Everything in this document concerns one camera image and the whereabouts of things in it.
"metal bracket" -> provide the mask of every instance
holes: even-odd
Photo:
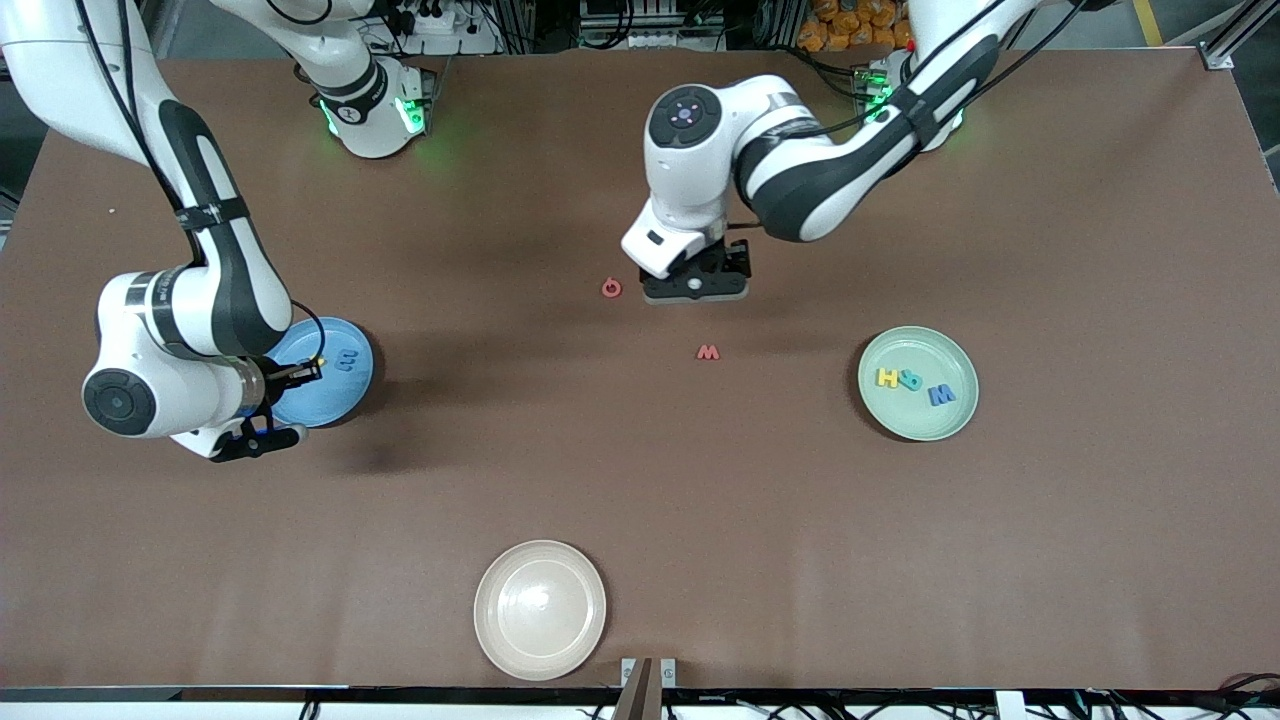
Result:
[[[623,657],[622,659],[622,684],[623,685],[627,684],[627,678],[631,676],[631,670],[635,669],[635,665],[636,665],[636,659],[635,657]],[[664,687],[664,688],[673,688],[673,687],[676,687],[676,659],[675,657],[663,657],[662,659],[662,665],[659,666],[659,670],[662,671],[662,687]]]
[[[675,660],[672,662],[672,679],[675,679]],[[627,680],[622,684],[622,694],[618,696],[618,705],[613,708],[613,717],[617,720],[659,720],[662,717],[662,685],[664,675],[658,669],[658,661],[652,657],[636,661],[631,660],[634,673],[625,670]]]
[[[1201,63],[1204,63],[1206,70],[1233,70],[1235,69],[1235,60],[1230,55],[1222,55],[1221,58],[1213,58],[1208,53],[1208,44],[1201,41],[1196,45],[1196,50],[1201,54]]]

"green plate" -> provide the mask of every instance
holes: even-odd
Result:
[[[899,370],[899,386],[878,384],[879,370]],[[902,370],[920,379],[911,391]],[[945,401],[947,386],[955,400],[933,405],[931,393]],[[965,427],[978,409],[978,372],[964,350],[950,337],[929,328],[901,327],[884,331],[867,346],[858,363],[858,392],[872,415],[891,433],[908,439],[934,441],[951,437]]]

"white plate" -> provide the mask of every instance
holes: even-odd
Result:
[[[503,552],[476,589],[476,639],[499,670],[550,680],[581,665],[604,632],[604,583],[577,550],[529,541]]]

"plate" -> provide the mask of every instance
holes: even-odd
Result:
[[[604,583],[585,555],[530,541],[503,552],[476,589],[476,639],[489,660],[521,680],[567,675],[604,633]]]
[[[356,325],[342,318],[320,318],[324,364],[320,379],[296,387],[271,406],[282,424],[319,428],[337,423],[360,405],[374,379],[374,348]],[[284,333],[266,356],[280,365],[310,360],[320,346],[320,329],[307,318]]]
[[[899,373],[897,387],[891,377]],[[919,378],[919,389],[910,389],[902,370]],[[946,386],[951,392],[945,392]],[[978,372],[954,340],[920,327],[884,331],[863,351],[858,363],[858,392],[879,424],[908,439],[937,441],[964,428],[978,409]]]

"green indicator light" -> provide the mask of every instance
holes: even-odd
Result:
[[[333,115],[329,113],[329,108],[325,106],[324,100],[320,101],[320,110],[324,111],[324,118],[329,120],[329,135],[338,137],[338,126],[333,124]]]
[[[406,102],[397,97],[396,109],[399,110],[401,119],[404,120],[404,129],[413,135],[422,132],[426,123],[422,122],[422,109],[417,101],[410,100]]]

